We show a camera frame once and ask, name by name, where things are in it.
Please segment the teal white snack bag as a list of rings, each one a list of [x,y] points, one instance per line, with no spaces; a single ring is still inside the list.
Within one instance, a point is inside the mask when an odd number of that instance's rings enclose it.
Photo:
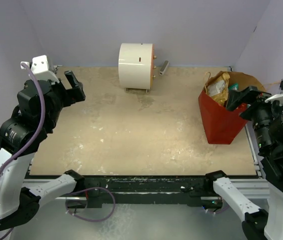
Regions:
[[[231,86],[228,87],[229,90],[239,90],[239,84],[238,83],[234,83]]]

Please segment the tan snack bag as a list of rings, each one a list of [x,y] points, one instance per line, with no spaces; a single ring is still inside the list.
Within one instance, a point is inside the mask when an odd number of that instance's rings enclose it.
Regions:
[[[222,71],[211,77],[204,85],[205,93],[220,106],[224,106],[229,98],[230,78],[228,72]]]

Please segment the red paper bag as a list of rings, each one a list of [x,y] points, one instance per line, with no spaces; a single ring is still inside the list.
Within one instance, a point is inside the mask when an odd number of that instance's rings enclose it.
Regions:
[[[209,144],[229,145],[248,122],[240,117],[248,105],[240,104],[235,110],[226,109],[229,98],[229,87],[238,84],[240,91],[249,86],[255,86],[260,91],[265,91],[264,86],[253,76],[243,72],[220,71],[215,76],[204,77],[204,87],[198,97],[198,104],[203,128]],[[209,95],[209,86],[224,81],[225,90],[217,94],[223,97],[223,102],[216,101],[215,96]]]

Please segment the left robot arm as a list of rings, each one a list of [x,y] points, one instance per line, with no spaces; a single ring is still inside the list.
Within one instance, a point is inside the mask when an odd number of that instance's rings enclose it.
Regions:
[[[71,85],[61,81],[39,80],[44,103],[36,84],[27,80],[18,92],[18,105],[0,127],[0,231],[29,222],[40,207],[65,194],[79,196],[85,178],[74,170],[44,184],[26,187],[26,173],[40,144],[53,133],[61,110],[85,100],[83,84],[72,71],[65,71]]]

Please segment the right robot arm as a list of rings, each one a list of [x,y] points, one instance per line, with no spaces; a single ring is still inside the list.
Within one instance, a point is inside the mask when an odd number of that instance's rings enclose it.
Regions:
[[[283,94],[272,95],[255,86],[230,90],[226,104],[234,111],[241,104],[247,109],[241,118],[252,122],[261,156],[261,165],[268,182],[268,209],[252,203],[219,170],[205,175],[204,191],[219,195],[241,220],[249,240],[283,240]]]

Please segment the white cylinder appliance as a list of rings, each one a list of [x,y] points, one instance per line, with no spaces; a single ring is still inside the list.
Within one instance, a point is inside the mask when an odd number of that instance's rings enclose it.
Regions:
[[[149,93],[155,78],[154,44],[122,43],[118,55],[118,78],[126,91],[144,90]]]

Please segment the small grey white device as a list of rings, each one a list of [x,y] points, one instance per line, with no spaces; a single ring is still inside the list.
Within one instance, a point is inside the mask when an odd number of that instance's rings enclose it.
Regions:
[[[168,67],[169,67],[170,62],[168,60],[165,60],[164,63],[162,64],[160,70],[159,70],[159,74],[161,76],[163,76],[165,74],[165,72],[167,71]]]

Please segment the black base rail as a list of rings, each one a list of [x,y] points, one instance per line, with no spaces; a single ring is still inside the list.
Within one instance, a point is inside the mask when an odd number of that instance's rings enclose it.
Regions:
[[[222,198],[206,188],[204,176],[117,175],[85,176],[87,193],[67,194],[66,205],[76,208],[101,208],[103,204],[186,205],[217,211]]]

